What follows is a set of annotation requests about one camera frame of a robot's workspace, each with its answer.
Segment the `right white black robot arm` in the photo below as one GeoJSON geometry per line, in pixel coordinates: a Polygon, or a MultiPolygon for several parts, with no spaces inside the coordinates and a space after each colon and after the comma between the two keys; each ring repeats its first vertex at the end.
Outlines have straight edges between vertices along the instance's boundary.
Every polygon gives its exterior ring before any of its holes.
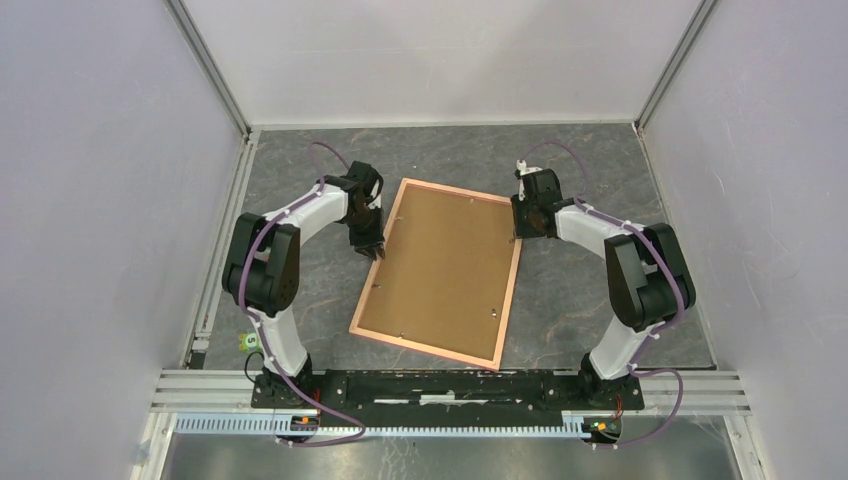
{"type": "Polygon", "coordinates": [[[614,316],[599,343],[584,356],[577,382],[580,400],[602,408],[632,376],[647,340],[679,320],[696,300],[695,287],[673,228],[642,225],[568,199],[551,169],[517,161],[511,199],[514,234],[576,244],[605,263],[614,316]]]}

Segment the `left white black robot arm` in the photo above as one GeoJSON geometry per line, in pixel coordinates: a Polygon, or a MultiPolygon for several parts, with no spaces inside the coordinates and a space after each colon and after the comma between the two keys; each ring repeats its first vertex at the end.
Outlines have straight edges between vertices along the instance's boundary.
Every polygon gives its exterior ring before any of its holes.
{"type": "Polygon", "coordinates": [[[275,392],[290,407],[306,405],[314,381],[302,373],[309,354],[296,327],[292,304],[300,285],[301,247],[331,224],[348,228],[354,251],[385,257],[381,193],[383,177],[359,161],[346,174],[327,175],[294,202],[277,210],[240,215],[222,272],[222,289],[248,316],[267,370],[279,375],[275,392]]]}

